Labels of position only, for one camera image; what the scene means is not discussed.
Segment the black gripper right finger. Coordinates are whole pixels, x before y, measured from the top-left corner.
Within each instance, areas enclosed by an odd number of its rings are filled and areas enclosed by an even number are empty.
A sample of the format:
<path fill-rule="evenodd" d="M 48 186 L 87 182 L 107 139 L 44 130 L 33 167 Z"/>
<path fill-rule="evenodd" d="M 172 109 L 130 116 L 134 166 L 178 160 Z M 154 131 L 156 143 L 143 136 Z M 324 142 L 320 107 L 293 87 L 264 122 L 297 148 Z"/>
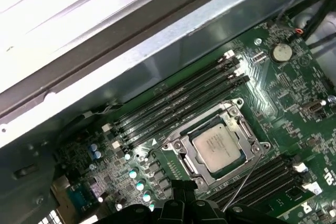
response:
<path fill-rule="evenodd" d="M 192 223 L 253 223 L 277 224 L 282 220 L 271 217 L 259 210 L 245 205 L 233 205 L 221 211 L 214 201 L 198 200 L 195 196 L 197 184 L 193 180 L 185 181 L 186 212 Z"/>

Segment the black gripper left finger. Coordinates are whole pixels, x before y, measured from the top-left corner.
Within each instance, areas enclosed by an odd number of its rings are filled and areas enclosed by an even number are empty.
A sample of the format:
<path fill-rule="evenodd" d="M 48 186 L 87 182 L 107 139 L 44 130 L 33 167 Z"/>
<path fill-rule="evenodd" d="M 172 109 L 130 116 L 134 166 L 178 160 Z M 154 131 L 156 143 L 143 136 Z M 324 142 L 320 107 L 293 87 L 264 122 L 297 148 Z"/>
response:
<path fill-rule="evenodd" d="M 183 223 L 185 211 L 185 181 L 173 180 L 172 198 L 158 204 L 154 210 L 141 204 L 128 206 L 105 217 L 105 223 Z"/>

